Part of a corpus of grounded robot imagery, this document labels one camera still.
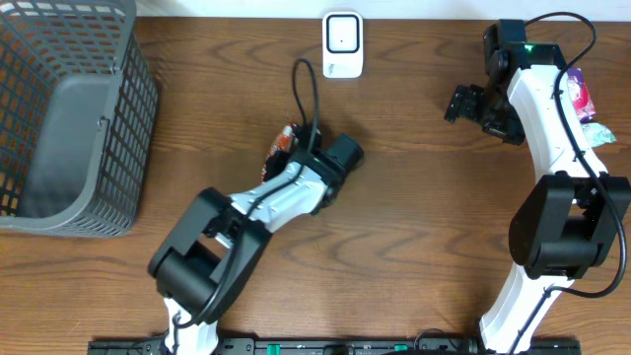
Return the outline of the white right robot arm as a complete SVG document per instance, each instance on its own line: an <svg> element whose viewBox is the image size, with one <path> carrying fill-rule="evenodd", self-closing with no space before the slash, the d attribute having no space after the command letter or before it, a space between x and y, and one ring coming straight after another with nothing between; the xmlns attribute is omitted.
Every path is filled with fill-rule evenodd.
<svg viewBox="0 0 631 355"><path fill-rule="evenodd" d="M611 175L581 126L568 88L572 61L531 42L528 23L500 20L483 34L486 86L456 87L445 119L464 118L514 145L527 143L536 184L509 228L510 274L478 321L482 354L576 352L531 338L563 293L603 298L627 266L627 177Z"/></svg>

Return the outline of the mint green snack wrapper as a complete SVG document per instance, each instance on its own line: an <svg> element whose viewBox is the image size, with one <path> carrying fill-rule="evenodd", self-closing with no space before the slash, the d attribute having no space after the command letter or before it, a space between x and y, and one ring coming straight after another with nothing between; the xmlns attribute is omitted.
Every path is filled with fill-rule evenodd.
<svg viewBox="0 0 631 355"><path fill-rule="evenodd" d="M597 122L588 122L582 125L586 140L592 148L616 141L614 134L604 125Z"/></svg>

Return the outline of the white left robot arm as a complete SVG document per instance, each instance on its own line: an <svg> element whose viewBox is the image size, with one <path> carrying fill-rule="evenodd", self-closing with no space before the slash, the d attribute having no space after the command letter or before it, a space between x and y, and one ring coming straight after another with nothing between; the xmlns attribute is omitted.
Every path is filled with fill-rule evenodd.
<svg viewBox="0 0 631 355"><path fill-rule="evenodd" d="M287 126L273 144L262 183L224 195L202 190L149 262L169 313L167 354L211 354L217 323L239 296L273 233L329 206L362 160L346 134L329 148L310 126Z"/></svg>

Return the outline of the red snack bar wrapper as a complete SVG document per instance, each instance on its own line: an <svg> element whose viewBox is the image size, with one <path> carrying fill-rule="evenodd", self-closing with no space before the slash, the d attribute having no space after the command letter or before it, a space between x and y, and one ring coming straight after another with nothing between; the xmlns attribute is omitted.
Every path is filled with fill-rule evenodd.
<svg viewBox="0 0 631 355"><path fill-rule="evenodd" d="M261 181L267 182L282 173L293 153L296 133L300 126L296 123L285 125L276 136L268 150L267 157L261 169Z"/></svg>

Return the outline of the purple sanitary pad pack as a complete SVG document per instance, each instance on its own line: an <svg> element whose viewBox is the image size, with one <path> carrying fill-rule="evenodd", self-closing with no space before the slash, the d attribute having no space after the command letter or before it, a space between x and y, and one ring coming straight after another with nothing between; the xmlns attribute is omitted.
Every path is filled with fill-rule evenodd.
<svg viewBox="0 0 631 355"><path fill-rule="evenodd" d="M589 122L596 114L587 83L580 68L570 68L568 75L568 92L570 94L577 118L582 123Z"/></svg>

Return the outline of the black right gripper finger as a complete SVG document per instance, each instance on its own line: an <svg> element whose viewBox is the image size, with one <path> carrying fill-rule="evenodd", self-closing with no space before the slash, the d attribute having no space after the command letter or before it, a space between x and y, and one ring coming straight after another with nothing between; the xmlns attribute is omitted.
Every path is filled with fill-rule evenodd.
<svg viewBox="0 0 631 355"><path fill-rule="evenodd" d="M455 123L457 119L463 118L479 123L480 102L481 99L474 96L453 96L448 104L444 120Z"/></svg>
<svg viewBox="0 0 631 355"><path fill-rule="evenodd" d="M457 101L477 101L484 95L484 88L477 85L457 85L453 98Z"/></svg>

